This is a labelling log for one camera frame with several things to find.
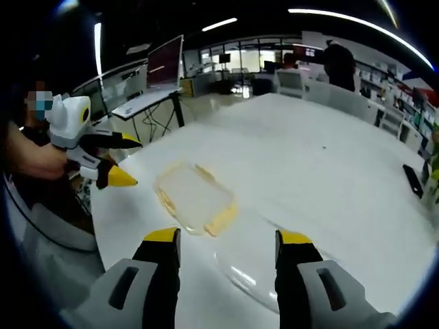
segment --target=window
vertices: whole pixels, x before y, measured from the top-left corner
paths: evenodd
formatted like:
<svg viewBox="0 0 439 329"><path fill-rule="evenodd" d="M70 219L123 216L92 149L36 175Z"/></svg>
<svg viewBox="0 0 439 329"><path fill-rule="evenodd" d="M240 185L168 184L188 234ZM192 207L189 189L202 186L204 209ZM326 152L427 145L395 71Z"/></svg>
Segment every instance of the window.
<svg viewBox="0 0 439 329"><path fill-rule="evenodd" d="M226 53L230 55L230 62L226 63L226 69L231 73L241 73L241 52L239 51L239 43L232 42L224 45Z"/></svg>
<svg viewBox="0 0 439 329"><path fill-rule="evenodd" d="M263 68L264 62L282 62L282 48L281 39L279 38L266 38L259 40L261 54L259 57L259 64Z"/></svg>
<svg viewBox="0 0 439 329"><path fill-rule="evenodd" d="M211 50L210 49L203 49L201 50L201 63L202 64L210 64L212 63L211 58ZM212 66L204 67L203 73L208 73L212 71Z"/></svg>
<svg viewBox="0 0 439 329"><path fill-rule="evenodd" d="M224 64L220 64L220 55L224 53L222 45L212 47L212 63L214 63L213 70L214 71L221 71L223 69Z"/></svg>
<svg viewBox="0 0 439 329"><path fill-rule="evenodd" d="M294 53L294 45L297 45L300 42L300 39L293 38L284 38L282 39L282 56L285 56L286 53Z"/></svg>
<svg viewBox="0 0 439 329"><path fill-rule="evenodd" d="M246 40L241 42L242 72L259 72L258 40Z"/></svg>

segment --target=ceiling light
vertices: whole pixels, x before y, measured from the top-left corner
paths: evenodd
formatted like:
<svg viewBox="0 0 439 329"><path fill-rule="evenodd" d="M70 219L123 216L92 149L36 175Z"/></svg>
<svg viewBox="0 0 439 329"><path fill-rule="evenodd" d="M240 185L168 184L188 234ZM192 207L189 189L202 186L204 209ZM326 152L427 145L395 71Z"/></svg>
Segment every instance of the ceiling light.
<svg viewBox="0 0 439 329"><path fill-rule="evenodd" d="M348 15L338 14L336 12L326 12L324 10L289 9L288 12L290 14L317 14L317 15L332 16L332 17L337 17L339 19L347 19L347 20L352 21L352 22L356 22L356 23L363 24L365 26L369 26L377 31L380 31L381 33L384 33L385 35L391 37L392 39L398 41L399 43L401 43L402 45L407 47L409 50L411 50L413 53L415 53L421 60L423 60L423 62L425 62L425 64L427 64L428 66L430 66L431 69L434 70L433 64L430 61L428 61L428 59L419 50L417 50L415 47L413 47L411 44L409 44L407 41L403 40L402 38L400 38L396 34L393 34L392 32L389 32L388 30L386 30L382 27L379 27L378 25L369 23L367 21L363 21L362 19L357 19L355 17L348 16Z"/></svg>
<svg viewBox="0 0 439 329"><path fill-rule="evenodd" d="M383 9L389 15L390 19L392 20L393 25L395 25L395 27L398 28L398 23L396 22L395 16L393 15L393 11L392 11L392 9L390 9L388 2L386 0L378 0L378 2L380 3L381 7L383 7Z"/></svg>
<svg viewBox="0 0 439 329"><path fill-rule="evenodd" d="M102 75L102 64L101 64L101 28L102 24L95 24L95 59L96 59L96 69L99 76Z"/></svg>
<svg viewBox="0 0 439 329"><path fill-rule="evenodd" d="M215 29L216 27L219 27L221 25L225 25L225 24L229 24L229 23L233 23L236 22L237 19L233 18L233 19L226 19L225 21L210 25L208 27L205 27L204 29L202 29L203 32L205 31L209 31L210 29Z"/></svg>
<svg viewBox="0 0 439 329"><path fill-rule="evenodd" d="M323 48L320 48L320 47L314 47L314 46L309 46L309 45L302 45L301 43L293 43L293 46L299 46L299 47L323 50Z"/></svg>

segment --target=white table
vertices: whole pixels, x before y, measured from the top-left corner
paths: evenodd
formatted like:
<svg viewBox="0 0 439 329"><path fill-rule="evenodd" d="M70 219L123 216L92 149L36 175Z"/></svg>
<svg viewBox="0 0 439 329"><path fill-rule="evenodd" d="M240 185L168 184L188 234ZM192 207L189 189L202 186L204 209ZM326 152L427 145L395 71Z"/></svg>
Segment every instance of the white table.
<svg viewBox="0 0 439 329"><path fill-rule="evenodd" d="M140 95L122 105L116 107L113 111L111 111L111 115L115 115L116 117L127 121L134 118L139 113L151 108L154 105L158 105L159 103L170 99L174 105L174 111L176 113L178 126L182 127L185 125L185 121L183 119L183 114L181 111L180 101L178 98L178 91L180 87L168 87L165 86L162 89L157 90L149 90L143 95Z"/></svg>
<svg viewBox="0 0 439 329"><path fill-rule="evenodd" d="M397 314L432 260L434 231L402 169L407 164L420 171L423 159L355 117L269 94L176 130L124 160L120 166L139 181L136 187L92 188L106 269L131 258L148 232L176 225L152 185L182 159L233 190L242 212L308 234L365 286L379 311ZM274 229L248 231L274 237ZM177 327L278 328L278 315L218 271L211 240L182 230ZM274 258L273 240L261 239L266 242L259 249ZM246 261L274 266L256 251Z"/></svg>

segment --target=office chair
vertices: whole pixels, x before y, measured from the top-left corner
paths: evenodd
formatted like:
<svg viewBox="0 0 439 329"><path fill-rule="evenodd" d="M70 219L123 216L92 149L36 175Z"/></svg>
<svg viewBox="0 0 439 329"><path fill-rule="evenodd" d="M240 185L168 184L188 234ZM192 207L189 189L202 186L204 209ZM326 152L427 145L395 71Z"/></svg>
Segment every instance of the office chair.
<svg viewBox="0 0 439 329"><path fill-rule="evenodd" d="M328 86L329 102L327 105L329 107L353 115L371 125L375 124L378 109L370 106L365 97L332 84Z"/></svg>
<svg viewBox="0 0 439 329"><path fill-rule="evenodd" d="M312 101L317 104L328 106L329 104L329 84L326 82L309 80L309 90L303 97L307 101Z"/></svg>
<svg viewBox="0 0 439 329"><path fill-rule="evenodd" d="M299 69L279 69L274 73L274 86L278 94L303 98L305 77Z"/></svg>
<svg viewBox="0 0 439 329"><path fill-rule="evenodd" d="M383 118L381 119L379 127L399 139L399 135L401 134L401 127L404 122L404 117L404 113L402 113L397 108L385 108L385 112Z"/></svg>

